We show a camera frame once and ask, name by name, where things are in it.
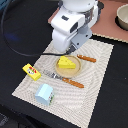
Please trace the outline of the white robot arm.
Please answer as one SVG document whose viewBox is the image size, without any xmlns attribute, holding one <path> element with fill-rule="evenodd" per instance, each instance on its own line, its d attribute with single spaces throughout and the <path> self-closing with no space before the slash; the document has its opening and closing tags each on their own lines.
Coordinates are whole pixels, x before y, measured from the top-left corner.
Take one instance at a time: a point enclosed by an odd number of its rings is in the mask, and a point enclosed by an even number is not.
<svg viewBox="0 0 128 128">
<path fill-rule="evenodd" d="M 64 53 L 79 49 L 91 36 L 98 18 L 98 0 L 62 0 L 51 20 L 54 48 Z"/>
</svg>

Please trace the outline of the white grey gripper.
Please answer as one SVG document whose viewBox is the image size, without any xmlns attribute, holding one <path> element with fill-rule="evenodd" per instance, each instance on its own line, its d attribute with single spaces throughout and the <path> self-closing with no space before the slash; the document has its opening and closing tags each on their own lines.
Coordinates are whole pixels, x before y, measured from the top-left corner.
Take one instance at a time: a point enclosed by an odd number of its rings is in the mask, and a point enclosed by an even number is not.
<svg viewBox="0 0 128 128">
<path fill-rule="evenodd" d="M 62 53 L 79 49 L 92 36 L 91 27 L 97 16 L 96 6 L 85 13 L 72 12 L 62 6 L 51 21 L 54 48 Z"/>
</svg>

